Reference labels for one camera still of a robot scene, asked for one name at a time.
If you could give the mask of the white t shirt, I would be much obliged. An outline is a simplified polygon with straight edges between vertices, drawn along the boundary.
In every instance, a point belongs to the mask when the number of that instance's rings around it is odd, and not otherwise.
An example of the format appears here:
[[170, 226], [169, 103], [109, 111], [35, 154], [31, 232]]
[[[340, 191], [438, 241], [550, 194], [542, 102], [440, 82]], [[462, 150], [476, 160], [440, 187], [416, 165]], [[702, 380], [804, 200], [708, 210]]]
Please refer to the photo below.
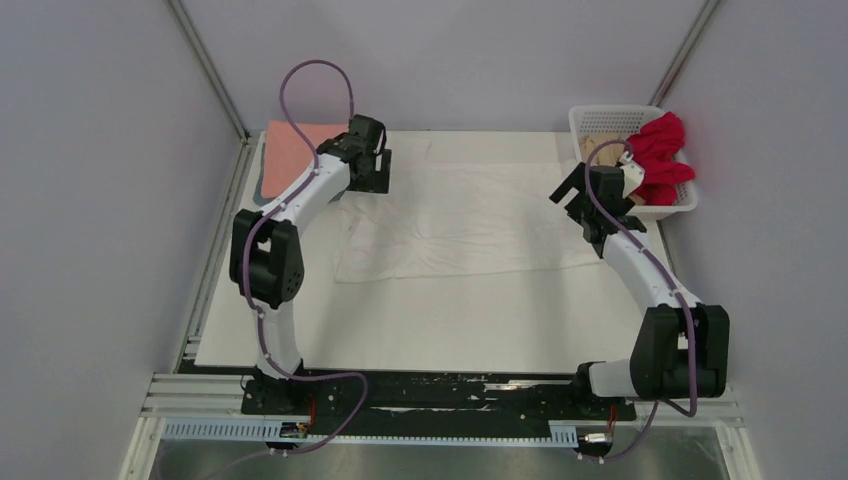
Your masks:
[[598, 263], [549, 200], [574, 168], [552, 134], [435, 140], [404, 132], [386, 194], [344, 194], [338, 283], [567, 269]]

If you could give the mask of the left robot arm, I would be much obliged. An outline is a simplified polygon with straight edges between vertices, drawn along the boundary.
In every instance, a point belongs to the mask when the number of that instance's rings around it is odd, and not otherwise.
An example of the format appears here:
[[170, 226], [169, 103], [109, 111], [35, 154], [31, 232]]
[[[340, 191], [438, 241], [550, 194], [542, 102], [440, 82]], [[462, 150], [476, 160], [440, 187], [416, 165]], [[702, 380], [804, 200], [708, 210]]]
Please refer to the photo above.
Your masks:
[[255, 319], [257, 368], [274, 379], [267, 399], [283, 414], [297, 412], [306, 399], [293, 314], [305, 280], [302, 236], [336, 196], [388, 193], [391, 158], [385, 125], [364, 115], [354, 115], [345, 129], [285, 124], [266, 134], [263, 172], [280, 193], [234, 217], [229, 276]]

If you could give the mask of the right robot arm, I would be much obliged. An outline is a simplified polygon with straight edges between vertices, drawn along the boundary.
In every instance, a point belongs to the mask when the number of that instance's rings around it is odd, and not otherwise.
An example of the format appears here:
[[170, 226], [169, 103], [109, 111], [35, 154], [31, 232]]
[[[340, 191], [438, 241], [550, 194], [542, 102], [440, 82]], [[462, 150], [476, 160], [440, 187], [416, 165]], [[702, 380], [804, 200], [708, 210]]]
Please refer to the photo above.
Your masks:
[[582, 228], [642, 315], [629, 358], [579, 366], [571, 403], [589, 418], [614, 397], [697, 402], [726, 389], [729, 315], [703, 303], [659, 260], [645, 225], [629, 213], [633, 204], [623, 196], [624, 185], [622, 169], [580, 163], [550, 196]]

